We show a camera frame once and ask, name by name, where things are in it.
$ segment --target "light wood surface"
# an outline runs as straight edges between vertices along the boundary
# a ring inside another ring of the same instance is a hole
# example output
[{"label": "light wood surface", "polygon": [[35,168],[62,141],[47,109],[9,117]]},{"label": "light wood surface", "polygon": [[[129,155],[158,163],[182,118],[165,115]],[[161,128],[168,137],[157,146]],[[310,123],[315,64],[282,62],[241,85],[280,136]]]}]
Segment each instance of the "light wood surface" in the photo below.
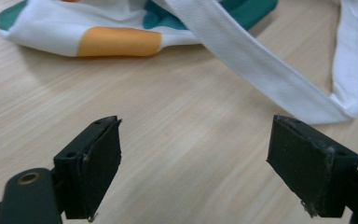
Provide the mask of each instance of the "light wood surface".
[{"label": "light wood surface", "polygon": [[[330,91],[338,15],[333,1],[281,0],[252,34]],[[277,113],[203,46],[76,59],[0,37],[0,200],[13,175],[52,168],[87,125],[118,115],[123,159],[95,223],[349,223],[349,209],[310,218],[266,163]],[[358,119],[315,128],[358,153]]]}]

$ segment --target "fabric handle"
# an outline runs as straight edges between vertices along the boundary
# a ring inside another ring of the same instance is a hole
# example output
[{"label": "fabric handle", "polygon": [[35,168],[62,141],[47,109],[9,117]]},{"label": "fabric handle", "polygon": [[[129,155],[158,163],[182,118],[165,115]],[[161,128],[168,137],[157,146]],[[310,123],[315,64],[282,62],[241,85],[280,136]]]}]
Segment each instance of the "fabric handle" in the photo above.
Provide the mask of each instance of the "fabric handle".
[{"label": "fabric handle", "polygon": [[330,96],[249,35],[215,0],[163,5],[210,52],[296,118],[320,124],[358,116],[358,0],[341,0]]}]

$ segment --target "tote bag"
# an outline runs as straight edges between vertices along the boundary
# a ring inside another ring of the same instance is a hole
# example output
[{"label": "tote bag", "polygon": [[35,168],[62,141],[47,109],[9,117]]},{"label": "tote bag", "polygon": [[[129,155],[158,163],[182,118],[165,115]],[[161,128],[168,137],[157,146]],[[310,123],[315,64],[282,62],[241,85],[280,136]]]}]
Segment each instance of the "tote bag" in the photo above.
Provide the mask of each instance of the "tote bag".
[{"label": "tote bag", "polygon": [[0,34],[66,56],[146,56],[201,43],[298,119],[310,124],[355,119],[358,0],[340,2],[330,95],[246,32],[275,5],[276,0],[28,0],[0,14]]}]

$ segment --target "white fabric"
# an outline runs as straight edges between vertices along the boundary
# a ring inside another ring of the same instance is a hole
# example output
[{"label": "white fabric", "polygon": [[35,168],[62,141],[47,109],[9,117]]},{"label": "white fabric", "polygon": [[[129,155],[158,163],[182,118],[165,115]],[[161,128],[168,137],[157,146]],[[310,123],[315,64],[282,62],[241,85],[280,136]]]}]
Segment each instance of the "white fabric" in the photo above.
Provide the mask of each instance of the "white fabric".
[{"label": "white fabric", "polygon": [[330,97],[251,37],[217,1],[161,1],[215,56],[298,119],[316,124],[358,116],[358,0],[341,0]]}]

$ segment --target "wood grain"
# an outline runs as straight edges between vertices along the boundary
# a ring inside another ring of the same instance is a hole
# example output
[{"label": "wood grain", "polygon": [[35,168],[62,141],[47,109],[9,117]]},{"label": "wood grain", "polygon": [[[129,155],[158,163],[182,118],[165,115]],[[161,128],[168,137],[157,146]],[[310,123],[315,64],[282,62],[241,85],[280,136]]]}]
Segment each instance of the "wood grain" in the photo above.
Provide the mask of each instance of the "wood grain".
[{"label": "wood grain", "polygon": [[[330,91],[338,14],[332,1],[281,0],[251,32]],[[0,37],[0,200],[13,175],[52,168],[89,123],[118,115],[123,160],[95,223],[349,223],[348,209],[310,218],[266,163],[276,113],[203,46],[76,59]],[[358,119],[315,128],[358,153]]]}]

